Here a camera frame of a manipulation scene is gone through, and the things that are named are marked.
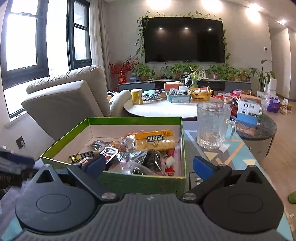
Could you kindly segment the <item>yellow tin can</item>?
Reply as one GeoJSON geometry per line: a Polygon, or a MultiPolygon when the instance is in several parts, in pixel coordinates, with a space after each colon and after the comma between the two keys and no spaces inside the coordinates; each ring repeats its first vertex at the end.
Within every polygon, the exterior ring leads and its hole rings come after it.
{"type": "Polygon", "coordinates": [[[133,105],[142,105],[143,100],[142,100],[142,89],[141,88],[132,89],[131,95],[132,95],[132,104],[133,105]]]}

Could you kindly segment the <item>round white coffee table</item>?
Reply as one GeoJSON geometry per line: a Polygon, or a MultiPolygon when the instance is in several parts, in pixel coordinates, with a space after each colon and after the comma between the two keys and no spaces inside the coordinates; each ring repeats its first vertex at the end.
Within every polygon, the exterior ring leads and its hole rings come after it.
{"type": "Polygon", "coordinates": [[[202,102],[190,100],[189,103],[170,103],[164,99],[143,102],[142,105],[133,105],[132,99],[130,99],[124,104],[124,109],[130,116],[181,117],[184,121],[195,121],[198,103],[202,102]]]}

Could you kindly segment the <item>black gold snack bar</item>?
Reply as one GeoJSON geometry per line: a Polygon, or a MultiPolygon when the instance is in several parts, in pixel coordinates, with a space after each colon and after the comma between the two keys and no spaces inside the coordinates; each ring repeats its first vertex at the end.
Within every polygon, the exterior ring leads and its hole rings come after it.
{"type": "Polygon", "coordinates": [[[94,152],[93,151],[88,151],[80,154],[75,154],[72,156],[69,156],[69,160],[71,163],[76,163],[81,161],[84,158],[93,158],[94,157],[94,152]]]}

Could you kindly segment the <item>glass mug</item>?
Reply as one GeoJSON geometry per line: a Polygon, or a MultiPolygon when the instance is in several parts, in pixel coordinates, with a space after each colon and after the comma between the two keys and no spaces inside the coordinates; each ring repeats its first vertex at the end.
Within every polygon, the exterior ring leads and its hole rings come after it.
{"type": "Polygon", "coordinates": [[[236,124],[230,119],[231,107],[223,102],[197,104],[197,144],[208,150],[220,148],[231,141],[236,124]]]}

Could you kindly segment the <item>beige sofa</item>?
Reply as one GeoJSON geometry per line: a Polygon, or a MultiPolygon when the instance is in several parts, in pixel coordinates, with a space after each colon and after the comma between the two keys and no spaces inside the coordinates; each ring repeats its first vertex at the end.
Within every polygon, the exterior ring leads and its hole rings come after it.
{"type": "Polygon", "coordinates": [[[37,79],[26,91],[22,107],[56,141],[86,118],[124,117],[124,105],[132,98],[129,90],[123,90],[109,103],[99,65],[37,79]]]}

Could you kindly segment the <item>white blue carton box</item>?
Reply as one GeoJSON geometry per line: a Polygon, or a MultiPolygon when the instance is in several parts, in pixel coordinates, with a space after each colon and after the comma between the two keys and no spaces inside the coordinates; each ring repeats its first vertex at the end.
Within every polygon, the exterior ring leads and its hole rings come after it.
{"type": "Polygon", "coordinates": [[[241,94],[238,102],[236,128],[237,132],[254,136],[260,114],[261,98],[241,94]]]}

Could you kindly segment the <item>black framed window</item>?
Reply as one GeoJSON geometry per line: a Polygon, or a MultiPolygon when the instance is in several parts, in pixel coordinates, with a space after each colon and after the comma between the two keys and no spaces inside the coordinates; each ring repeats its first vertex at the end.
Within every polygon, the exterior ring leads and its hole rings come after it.
{"type": "Polygon", "coordinates": [[[3,89],[48,77],[49,54],[60,64],[66,51],[70,70],[92,65],[89,1],[1,1],[3,89]]]}

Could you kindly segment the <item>wall television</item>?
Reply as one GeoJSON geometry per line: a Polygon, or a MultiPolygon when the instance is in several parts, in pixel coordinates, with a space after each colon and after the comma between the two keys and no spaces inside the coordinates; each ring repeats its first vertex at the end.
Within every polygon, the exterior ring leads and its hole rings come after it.
{"type": "Polygon", "coordinates": [[[142,20],[146,62],[225,62],[222,21],[191,17],[142,20]]]}

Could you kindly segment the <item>round dark side table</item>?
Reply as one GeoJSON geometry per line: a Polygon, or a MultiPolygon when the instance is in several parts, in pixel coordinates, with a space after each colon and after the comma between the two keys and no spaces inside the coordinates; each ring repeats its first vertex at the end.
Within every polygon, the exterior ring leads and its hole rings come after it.
{"type": "Polygon", "coordinates": [[[238,135],[247,145],[255,159],[261,162],[267,157],[278,130],[275,121],[263,113],[259,116],[256,128],[250,128],[240,122],[236,122],[236,126],[238,135]]]}

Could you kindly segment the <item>yellow wicker basket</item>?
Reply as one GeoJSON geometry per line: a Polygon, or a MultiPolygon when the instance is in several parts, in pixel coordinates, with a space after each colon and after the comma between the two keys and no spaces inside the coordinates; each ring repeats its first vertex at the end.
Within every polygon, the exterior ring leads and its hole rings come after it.
{"type": "Polygon", "coordinates": [[[192,100],[195,102],[205,102],[209,101],[212,96],[212,90],[200,90],[199,88],[190,88],[189,92],[191,94],[192,100]]]}

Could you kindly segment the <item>dark clear snack packet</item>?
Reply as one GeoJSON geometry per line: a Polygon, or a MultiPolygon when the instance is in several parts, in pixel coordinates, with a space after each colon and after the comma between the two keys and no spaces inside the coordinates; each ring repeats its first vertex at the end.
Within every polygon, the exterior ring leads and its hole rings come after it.
{"type": "Polygon", "coordinates": [[[162,171],[161,154],[156,150],[148,150],[143,165],[154,172],[162,171]]]}

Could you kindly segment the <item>purple gift bag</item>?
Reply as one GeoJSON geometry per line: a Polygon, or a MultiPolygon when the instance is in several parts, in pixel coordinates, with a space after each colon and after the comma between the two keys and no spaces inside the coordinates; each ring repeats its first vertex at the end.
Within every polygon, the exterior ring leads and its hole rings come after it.
{"type": "Polygon", "coordinates": [[[271,97],[269,99],[266,111],[271,113],[278,113],[279,109],[280,109],[280,100],[275,97],[271,97]]]}

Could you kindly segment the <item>orange bread snack pack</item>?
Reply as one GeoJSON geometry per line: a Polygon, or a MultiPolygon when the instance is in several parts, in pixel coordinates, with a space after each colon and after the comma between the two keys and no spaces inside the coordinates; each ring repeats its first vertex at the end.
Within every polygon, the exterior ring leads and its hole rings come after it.
{"type": "Polygon", "coordinates": [[[137,133],[134,136],[134,147],[137,151],[166,151],[176,147],[172,130],[137,133]]]}

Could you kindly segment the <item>orange box on table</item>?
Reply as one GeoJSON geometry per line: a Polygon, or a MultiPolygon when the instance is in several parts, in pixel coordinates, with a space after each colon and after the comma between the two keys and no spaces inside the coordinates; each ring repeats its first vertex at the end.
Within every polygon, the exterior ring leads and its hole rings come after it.
{"type": "Polygon", "coordinates": [[[172,81],[172,82],[165,82],[164,83],[164,89],[165,92],[169,92],[171,89],[179,89],[179,86],[182,86],[183,84],[180,81],[172,81]]]}

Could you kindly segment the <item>blue plastic tray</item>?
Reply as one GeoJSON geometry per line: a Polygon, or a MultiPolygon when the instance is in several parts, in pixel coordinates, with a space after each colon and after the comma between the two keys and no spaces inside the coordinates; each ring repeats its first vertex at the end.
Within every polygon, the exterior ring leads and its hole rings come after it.
{"type": "Polygon", "coordinates": [[[166,99],[170,103],[189,103],[191,96],[190,95],[173,95],[166,92],[166,99]]]}

